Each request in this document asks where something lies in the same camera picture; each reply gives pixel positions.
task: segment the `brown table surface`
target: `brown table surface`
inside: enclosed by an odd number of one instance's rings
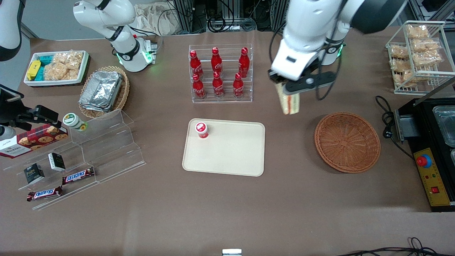
[[[417,169],[380,136],[377,164],[342,174],[318,155],[313,134],[329,113],[349,111],[382,133],[375,95],[398,108],[412,97],[394,95],[384,45],[397,28],[363,36],[351,31],[330,95],[301,94],[300,113],[283,115],[267,76],[272,33],[205,33],[166,37],[157,64],[127,72],[125,112],[146,165],[42,211],[32,211],[15,174],[1,172],[1,255],[251,255],[333,256],[384,246],[408,246],[416,236],[441,253],[455,253],[454,213],[430,213]],[[254,100],[194,105],[188,46],[253,43]],[[32,40],[31,52],[86,50],[89,73],[116,65],[107,40]],[[79,113],[81,87],[33,89],[21,84],[27,106]],[[192,118],[261,122],[266,127],[260,177],[187,172],[182,156]]]

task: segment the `brown woven basket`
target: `brown woven basket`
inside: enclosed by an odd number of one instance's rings
[[[338,112],[325,116],[314,133],[316,148],[324,161],[345,173],[362,173],[378,161],[379,137],[358,115]]]
[[[128,81],[128,77],[126,76],[126,73],[121,68],[113,67],[113,66],[102,67],[102,68],[98,69],[97,71],[107,71],[107,72],[115,71],[115,72],[120,73],[123,76],[122,77],[122,81],[121,81],[121,85],[120,85],[121,86],[120,87],[120,91],[117,94],[117,99],[115,101],[114,108],[112,110],[114,111],[116,109],[122,109],[125,106],[126,99],[128,98],[128,93],[130,92],[130,82]],[[82,88],[82,91],[81,91],[81,96],[84,93],[85,88],[87,87],[88,81],[90,80],[90,78],[93,76],[93,74],[95,72],[93,72],[87,78],[86,82],[84,83],[84,87]],[[79,105],[79,108],[81,109],[81,112],[86,117],[89,117],[89,118],[97,118],[97,117],[100,117],[100,116],[106,114],[105,112],[101,112],[101,111],[94,111],[94,110],[85,109],[81,105]]]

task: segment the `red emergency stop button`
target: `red emergency stop button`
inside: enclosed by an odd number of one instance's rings
[[[431,158],[427,154],[423,154],[416,159],[417,165],[423,168],[429,168],[432,164]]]
[[[431,187],[431,192],[432,192],[433,194],[439,193],[438,187]]]

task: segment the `yellow package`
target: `yellow package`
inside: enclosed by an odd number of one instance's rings
[[[283,114],[292,115],[298,113],[300,110],[300,94],[286,95],[283,93],[283,87],[283,83],[275,84]]]
[[[29,81],[32,81],[36,77],[40,67],[41,62],[39,60],[32,61],[29,70],[27,71],[27,78],[29,79]]]

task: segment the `red cookie box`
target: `red cookie box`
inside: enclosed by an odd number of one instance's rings
[[[16,158],[67,137],[68,132],[65,128],[58,129],[50,124],[45,124],[18,134],[9,140],[1,141],[0,155]]]

